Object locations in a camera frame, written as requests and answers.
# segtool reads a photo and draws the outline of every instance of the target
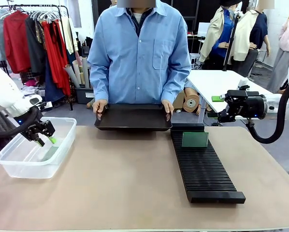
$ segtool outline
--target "hand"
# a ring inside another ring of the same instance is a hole
[[[251,50],[256,49],[256,48],[257,48],[256,44],[250,43],[250,49],[251,49]]]
[[[222,42],[222,43],[219,43],[218,45],[219,48],[228,48],[229,46],[230,44],[227,42]]]
[[[167,121],[169,121],[171,118],[170,116],[173,115],[173,110],[174,110],[173,105],[168,100],[162,100],[162,104],[163,104],[165,111],[167,113],[167,116],[166,116]]]
[[[267,47],[267,57],[269,57],[271,54],[271,47]]]
[[[97,112],[97,118],[100,120],[101,119],[101,113],[104,110],[104,107],[108,104],[107,100],[97,100],[96,102],[93,103],[93,112]]]
[[[201,113],[201,105],[198,104],[198,108],[197,108],[197,111],[196,111],[196,115],[199,116],[199,114]]]

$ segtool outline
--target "cardboard tube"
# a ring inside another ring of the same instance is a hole
[[[78,79],[79,84],[83,84],[83,83],[81,82],[81,78],[80,78],[80,71],[79,71],[78,62],[77,62],[76,60],[74,60],[74,61],[72,62],[72,65],[73,65],[73,69],[75,70],[75,75],[76,75],[76,77],[77,77],[77,79]]]
[[[85,76],[83,75],[83,72],[80,73],[80,78],[81,78],[81,82],[83,84],[85,82]]]
[[[87,57],[82,58],[82,66],[83,66],[83,74],[85,76],[86,88],[90,88],[90,80],[88,78],[88,70],[87,70]]]
[[[185,109],[186,112],[192,113],[194,110],[197,109],[199,104],[199,96],[197,92],[192,88],[185,88],[185,102],[183,104],[183,109]]]
[[[64,70],[68,73],[68,75],[71,78],[71,80],[72,80],[73,84],[75,85],[75,87],[76,88],[80,88],[79,81],[78,81],[75,73],[73,72],[71,65],[67,64],[65,66]]]

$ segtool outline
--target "red dress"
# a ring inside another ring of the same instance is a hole
[[[63,90],[65,95],[70,96],[69,76],[63,69],[65,65],[68,64],[68,59],[58,23],[59,22],[53,22],[48,24],[47,22],[42,22],[44,39],[53,81],[58,88]]]
[[[7,61],[13,73],[30,69],[29,47],[25,20],[28,17],[20,11],[4,19],[3,33]]]

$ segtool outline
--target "clear plastic container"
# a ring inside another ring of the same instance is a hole
[[[40,135],[45,145],[41,147],[28,141],[21,134],[16,135],[0,152],[0,164],[11,177],[47,179],[54,176],[64,161],[76,136],[77,121],[74,118],[43,117],[55,128],[55,144]]]

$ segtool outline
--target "green card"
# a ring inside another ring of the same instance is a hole
[[[211,99],[212,102],[224,102],[224,100],[221,100],[220,96],[212,96]]]
[[[183,132],[182,147],[207,147],[207,132]]]

